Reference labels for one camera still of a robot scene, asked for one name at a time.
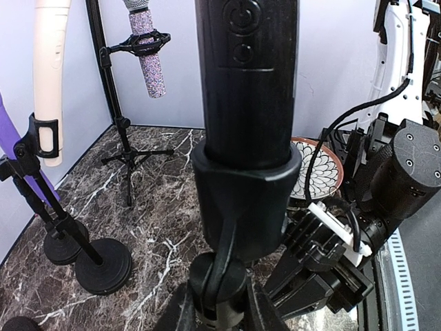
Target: round stand base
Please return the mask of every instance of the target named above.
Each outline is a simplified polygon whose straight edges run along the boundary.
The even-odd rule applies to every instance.
[[[103,258],[103,264],[96,265],[84,250],[81,251],[75,263],[76,279],[89,293],[115,293],[130,278],[132,255],[125,245],[115,239],[98,239],[91,245]]]
[[[38,324],[27,317],[13,317],[3,326],[1,331],[40,331]]]
[[[88,229],[81,223],[76,221],[81,233],[89,240]],[[69,235],[65,235],[62,239],[54,239],[49,233],[46,234],[43,244],[44,254],[55,265],[68,265],[74,263],[81,252],[81,247]]]

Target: white wall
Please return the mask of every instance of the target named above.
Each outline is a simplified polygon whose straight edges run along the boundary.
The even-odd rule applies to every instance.
[[[300,0],[300,50],[294,134],[316,137],[342,112],[367,100],[376,64],[374,0]],[[125,116],[135,124],[203,127],[194,0],[151,0],[155,28],[172,41],[160,52],[167,95],[151,99],[139,61],[113,54]],[[122,0],[101,0],[107,44],[131,34]]]
[[[34,2],[24,2],[0,1],[0,92],[21,135],[28,129],[28,117],[33,111]],[[44,168],[53,183],[63,178],[111,123],[84,1],[72,1],[64,68],[64,162],[57,168]],[[12,181],[0,183],[0,263],[31,216],[31,209]]]

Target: black cable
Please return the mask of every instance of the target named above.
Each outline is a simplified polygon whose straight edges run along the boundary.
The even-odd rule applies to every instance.
[[[335,197],[326,197],[323,199],[323,202],[327,207],[336,206],[345,213],[353,233],[352,249],[355,253],[359,253],[361,247],[361,231],[360,225],[358,224],[357,218],[352,211],[351,205],[349,205],[347,201]]]
[[[411,0],[407,0],[407,4],[409,6],[409,19],[411,20],[410,23],[410,55],[409,55],[409,66],[407,67],[407,73],[411,74],[413,73],[413,9],[412,9],[412,3]]]
[[[358,224],[357,218],[355,214],[353,213],[352,209],[350,209],[346,213],[346,217],[349,220],[351,227],[352,227],[352,233],[353,233],[353,251],[355,253],[360,252],[361,247],[361,232],[360,232],[360,225]]]
[[[336,128],[336,130],[338,130],[338,129],[344,127],[344,126],[348,126],[349,124],[357,123],[357,121],[358,121],[358,119],[353,119],[353,120],[351,120],[351,121],[341,123],[341,124]]]
[[[393,98],[397,97],[398,95],[400,95],[407,86],[409,86],[411,80],[409,78],[406,78],[404,80],[404,82],[401,84],[401,86],[399,88],[397,88],[395,91],[393,91],[391,94],[388,94],[384,97],[381,97],[379,99],[373,100],[373,101],[369,101],[366,103],[363,103],[359,106],[356,106],[350,110],[348,110],[347,112],[345,112],[344,114],[340,115],[325,131],[325,133],[322,135],[322,137],[320,138],[320,141],[318,142],[316,149],[314,150],[314,153],[312,154],[312,158],[311,161],[309,162],[309,167],[308,167],[308,171],[306,173],[306,179],[305,179],[305,196],[306,196],[306,200],[308,203],[312,202],[312,198],[311,198],[311,192],[309,191],[309,187],[310,187],[310,181],[311,181],[311,174],[312,174],[312,169],[314,167],[314,162],[317,159],[318,153],[320,152],[320,150],[322,149],[323,143],[325,142],[326,138],[329,136],[329,134],[332,132],[332,130],[334,130],[334,128],[344,119],[346,119],[347,117],[351,116],[352,114],[355,114],[356,112],[359,112],[360,110],[369,108],[369,107],[373,107],[376,105],[380,105],[386,101],[392,100]]]
[[[352,121],[341,123],[337,128],[334,129],[334,138],[337,142],[341,144],[341,146],[346,146],[346,143],[343,141],[343,138],[338,130],[344,126],[348,126],[349,124],[356,123],[357,121],[358,119],[353,119]]]
[[[407,3],[409,5],[409,18],[410,18],[410,54],[409,54],[409,66],[407,68],[407,74],[411,74],[413,72],[413,10],[412,10],[412,4],[410,2],[410,0],[407,0]],[[323,143],[325,142],[325,140],[327,139],[327,137],[331,134],[332,130],[334,130],[336,128],[336,126],[343,121],[344,119],[346,119],[347,117],[351,116],[352,114],[355,114],[356,112],[359,112],[360,110],[364,110],[366,108],[369,107],[373,107],[373,106],[377,106],[380,105],[384,102],[387,102],[389,100],[392,100],[393,98],[397,97],[398,95],[400,95],[406,88],[407,86],[409,86],[411,80],[409,78],[406,78],[401,86],[399,88],[397,88],[396,90],[394,90],[392,93],[385,95],[384,97],[381,97],[379,99],[373,100],[373,101],[368,101],[366,103],[362,103],[359,106],[356,106],[350,110],[348,110],[347,112],[345,112],[343,115],[339,116],[325,131],[324,134],[322,134],[322,137],[320,138],[320,141],[318,142],[316,149],[314,150],[314,153],[312,154],[312,158],[311,161],[309,162],[309,166],[308,166],[308,171],[306,173],[306,179],[305,179],[305,197],[307,200],[307,203],[311,203],[312,202],[312,197],[311,197],[311,192],[309,191],[309,187],[310,187],[310,181],[311,181],[311,175],[312,175],[312,169],[314,167],[314,163],[316,162],[318,153],[320,152],[320,150],[322,149]]]

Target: microphone clip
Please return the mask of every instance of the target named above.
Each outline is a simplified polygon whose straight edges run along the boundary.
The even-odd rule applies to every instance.
[[[142,40],[151,39],[149,43],[140,43]],[[170,33],[162,33],[153,30],[150,33],[139,36],[131,35],[126,41],[111,47],[103,47],[100,50],[101,67],[111,66],[110,55],[115,52],[129,52],[135,57],[147,57],[156,54],[166,43],[172,39]]]
[[[46,151],[40,145],[40,128],[48,128],[52,131],[52,150]],[[57,119],[51,121],[40,121],[35,118],[34,113],[29,116],[29,128],[26,135],[22,138],[28,148],[44,159],[55,159],[59,156],[59,123]]]

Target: black microphone stand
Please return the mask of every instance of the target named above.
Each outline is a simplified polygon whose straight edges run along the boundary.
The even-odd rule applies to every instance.
[[[39,128],[51,128],[53,150],[43,152],[39,145]],[[32,114],[28,133],[14,145],[17,160],[0,158],[0,181],[12,177],[20,194],[32,210],[40,215],[48,232],[44,251],[53,264],[67,265],[75,262],[75,276],[80,285],[96,295],[109,295],[122,288],[132,274],[132,255],[121,242],[103,238],[89,242],[83,224],[67,213],[52,193],[40,173],[37,157],[58,156],[58,121],[38,121]],[[44,203],[28,185],[25,176],[32,176],[55,212],[53,219]]]
[[[153,31],[142,36],[131,36],[129,39],[120,43],[119,45],[107,47],[104,36],[103,23],[101,20],[101,13],[99,10],[99,0],[86,0],[88,9],[90,29],[92,33],[92,40],[96,53],[96,60],[99,65],[99,73],[103,82],[105,97],[112,116],[113,124],[118,130],[119,136],[123,144],[123,151],[120,154],[114,155],[106,159],[102,159],[104,165],[111,161],[120,161],[127,167],[127,205],[132,205],[132,182],[130,177],[133,171],[137,169],[143,162],[147,161],[152,155],[173,155],[174,150],[149,150],[140,151],[130,146],[127,137],[127,129],[130,127],[130,120],[124,117],[119,105],[118,94],[116,93],[116,86],[112,74],[112,62],[110,55],[114,52],[130,52],[136,57],[143,57],[151,54],[156,54],[168,41],[170,41],[169,34],[162,34]],[[153,42],[139,45],[141,39],[153,39]]]

